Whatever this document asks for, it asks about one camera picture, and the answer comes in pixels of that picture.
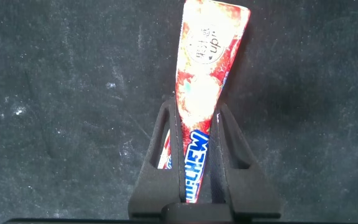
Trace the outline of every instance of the blue logo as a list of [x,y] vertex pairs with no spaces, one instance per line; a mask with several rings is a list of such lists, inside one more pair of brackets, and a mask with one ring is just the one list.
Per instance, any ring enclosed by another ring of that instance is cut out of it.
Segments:
[[166,169],[172,169],[172,157],[169,155]]
[[185,155],[186,199],[194,203],[204,171],[209,136],[200,130],[194,130],[190,133],[190,139]]

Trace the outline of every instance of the candy wrapper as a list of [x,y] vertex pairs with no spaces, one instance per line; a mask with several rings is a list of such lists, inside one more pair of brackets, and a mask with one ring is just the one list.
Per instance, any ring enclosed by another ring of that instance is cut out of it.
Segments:
[[[186,201],[197,202],[216,102],[236,56],[250,11],[209,0],[187,0],[178,50],[176,98],[185,154]],[[169,132],[159,169],[172,167]]]

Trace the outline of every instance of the red and white wrapper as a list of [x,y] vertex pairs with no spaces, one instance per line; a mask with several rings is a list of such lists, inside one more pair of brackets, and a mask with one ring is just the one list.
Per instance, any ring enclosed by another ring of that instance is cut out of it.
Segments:
[[[185,154],[186,201],[197,202],[216,102],[233,64],[250,11],[210,0],[187,0],[178,50],[176,98]],[[158,164],[172,167],[169,132]]]

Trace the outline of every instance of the speckled gray background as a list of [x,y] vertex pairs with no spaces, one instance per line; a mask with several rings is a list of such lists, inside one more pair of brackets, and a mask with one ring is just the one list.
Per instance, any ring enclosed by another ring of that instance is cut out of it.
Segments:
[[[282,220],[358,222],[358,1],[252,15],[223,97]],[[0,223],[127,218],[183,1],[0,1]]]

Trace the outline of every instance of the circular logo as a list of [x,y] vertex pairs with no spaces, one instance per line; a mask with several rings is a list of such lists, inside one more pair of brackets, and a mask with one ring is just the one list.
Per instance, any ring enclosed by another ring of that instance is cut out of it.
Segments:
[[223,40],[213,26],[201,26],[190,29],[187,42],[187,52],[196,62],[208,64],[222,56]]

